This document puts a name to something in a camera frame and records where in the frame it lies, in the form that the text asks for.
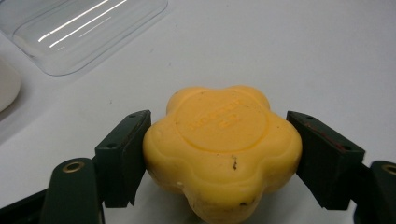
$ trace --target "white object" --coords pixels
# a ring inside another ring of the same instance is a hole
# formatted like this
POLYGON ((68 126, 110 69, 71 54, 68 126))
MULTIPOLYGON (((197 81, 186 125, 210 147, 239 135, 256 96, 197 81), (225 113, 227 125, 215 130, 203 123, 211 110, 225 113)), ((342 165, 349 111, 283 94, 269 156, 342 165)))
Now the white object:
POLYGON ((21 76, 0 59, 0 111, 6 109, 17 98, 20 89, 21 76))

